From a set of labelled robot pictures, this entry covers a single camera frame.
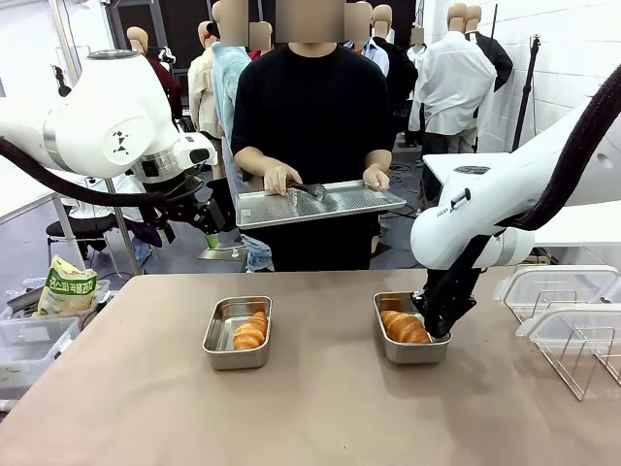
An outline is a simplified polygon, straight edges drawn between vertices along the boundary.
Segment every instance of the croissant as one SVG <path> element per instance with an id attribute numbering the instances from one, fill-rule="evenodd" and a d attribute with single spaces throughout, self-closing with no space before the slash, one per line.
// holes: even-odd
<path id="1" fill-rule="evenodd" d="M 240 325 L 233 334 L 234 350 L 254 350 L 265 343 L 268 318 L 265 313 L 256 313 Z"/>
<path id="2" fill-rule="evenodd" d="M 431 343 L 422 322 L 415 316 L 395 311 L 379 313 L 388 336 L 397 343 Z"/>

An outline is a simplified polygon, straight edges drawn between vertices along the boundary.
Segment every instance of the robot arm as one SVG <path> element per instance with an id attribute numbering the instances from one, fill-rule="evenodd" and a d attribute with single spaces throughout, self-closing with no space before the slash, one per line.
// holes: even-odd
<path id="1" fill-rule="evenodd" d="M 64 99 L 47 104 L 1 99 L 0 137 L 3 155 L 41 183 L 83 202 L 141 207 L 146 221 L 160 228 L 168 219 L 206 233 L 234 225 L 226 196 L 217 196 L 226 204 L 219 207 L 213 199 L 201 203 L 193 196 L 200 185 L 191 169 L 216 163 L 215 149 L 201 133 L 179 133 L 161 84 L 147 60 L 133 51 L 92 53 Z M 84 191 L 43 167 L 95 178 L 131 170 L 147 195 Z"/>
<path id="2" fill-rule="evenodd" d="M 534 231 L 561 208 L 621 199 L 620 113 L 621 66 L 587 106 L 514 152 L 505 167 L 451 176 L 439 206 L 418 217 L 410 236 L 428 268 L 414 302 L 429 333 L 448 333 L 475 305 L 481 270 L 520 263 Z"/>

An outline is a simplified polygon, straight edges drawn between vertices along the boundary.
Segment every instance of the person's hand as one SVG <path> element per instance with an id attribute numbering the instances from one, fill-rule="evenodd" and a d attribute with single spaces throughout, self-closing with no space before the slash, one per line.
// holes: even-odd
<path id="1" fill-rule="evenodd" d="M 287 193 L 287 182 L 289 180 L 302 184 L 302 178 L 298 172 L 286 163 L 279 163 L 265 172 L 263 185 L 267 192 L 284 196 Z"/>
<path id="2" fill-rule="evenodd" d="M 362 175 L 362 180 L 370 187 L 376 189 L 388 189 L 390 187 L 390 179 L 388 175 L 381 171 L 379 165 L 372 164 Z"/>

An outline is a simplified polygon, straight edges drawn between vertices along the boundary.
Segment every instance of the gray floor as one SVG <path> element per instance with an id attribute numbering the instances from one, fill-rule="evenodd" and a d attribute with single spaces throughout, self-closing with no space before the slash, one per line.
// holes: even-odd
<path id="1" fill-rule="evenodd" d="M 418 150 L 402 150 L 399 139 L 393 152 L 393 170 L 391 173 L 391 191 L 408 200 L 413 208 L 418 207 L 417 192 L 420 178 L 420 160 Z M 393 214 L 384 216 L 384 236 L 381 247 L 385 252 L 374 257 L 372 268 L 391 270 L 416 266 L 409 251 L 409 231 L 413 219 Z M 48 252 L 46 244 L 46 227 L 57 221 L 55 210 L 47 203 L 10 222 L 0 224 L 0 308 L 4 309 L 5 292 L 21 289 L 21 282 L 27 278 L 44 277 L 48 270 Z M 177 240 L 172 245 L 158 250 L 145 265 L 148 274 L 196 274 L 196 273 L 238 273 L 240 262 L 207 261 L 197 256 L 207 247 L 205 236 L 193 227 L 174 223 Z M 221 242 L 232 242 L 238 236 L 237 231 L 221 235 Z M 129 272 L 129 260 L 124 251 L 120 235 L 116 230 L 109 235 L 114 250 L 114 257 L 121 271 Z M 64 244 L 52 245 L 52 253 L 70 259 L 71 253 Z M 114 271 L 108 252 L 95 255 L 92 263 L 99 277 Z M 112 275 L 113 288 L 121 288 L 124 281 Z"/>

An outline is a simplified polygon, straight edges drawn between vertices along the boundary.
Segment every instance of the plastic bag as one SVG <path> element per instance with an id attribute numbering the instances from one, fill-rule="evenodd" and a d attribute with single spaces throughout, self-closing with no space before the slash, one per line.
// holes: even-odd
<path id="1" fill-rule="evenodd" d="M 33 316 L 70 316 L 90 309 L 97 291 L 97 272 L 79 270 L 56 256 Z"/>

